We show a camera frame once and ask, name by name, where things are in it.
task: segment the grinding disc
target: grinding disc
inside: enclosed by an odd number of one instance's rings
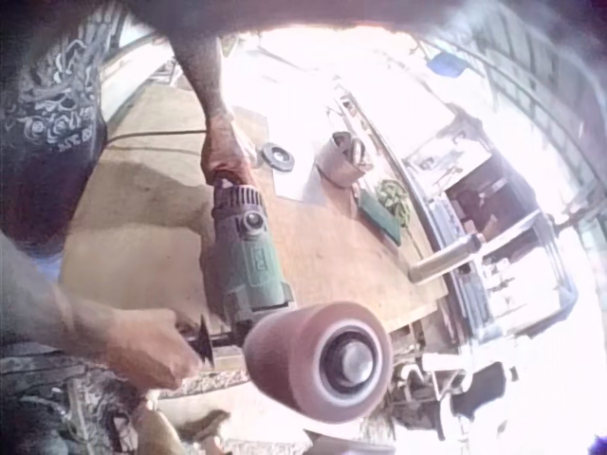
[[[271,142],[262,147],[262,157],[272,169],[289,173],[295,166],[295,158],[288,151]]]
[[[358,390],[341,393],[324,380],[322,356],[336,336],[350,331],[370,340],[375,366]],[[373,410],[392,376],[388,335],[373,313],[352,302],[269,315],[248,334],[244,352],[251,380],[263,393],[327,423],[348,422]]]

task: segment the green object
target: green object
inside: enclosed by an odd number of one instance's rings
[[[367,190],[360,191],[359,210],[374,226],[381,229],[395,244],[400,246],[398,221]]]
[[[409,225],[411,209],[409,194],[396,180],[383,180],[377,187],[377,200],[398,221],[402,228]]]
[[[261,193],[251,186],[215,188],[215,269],[232,336],[242,345],[261,318],[295,305],[269,233]]]

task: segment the tattooed arm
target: tattooed arm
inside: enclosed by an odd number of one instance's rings
[[[232,126],[232,115],[222,95],[221,45],[216,37],[197,34],[169,37],[175,57],[198,96],[205,113],[207,134],[201,168],[207,182],[227,177],[234,183],[252,185],[243,147]]]

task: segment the forearm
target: forearm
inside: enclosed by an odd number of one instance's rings
[[[184,37],[176,35],[169,37],[175,58],[188,78],[192,89],[209,120],[216,116],[229,114],[222,96],[221,83],[221,44],[213,36],[198,35],[197,37]]]
[[[28,340],[99,358],[115,310],[70,297],[0,233],[2,344]]]

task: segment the blue object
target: blue object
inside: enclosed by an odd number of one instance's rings
[[[439,76],[453,79],[460,77],[464,70],[469,68],[468,62],[449,52],[441,52],[428,61],[426,65]]]

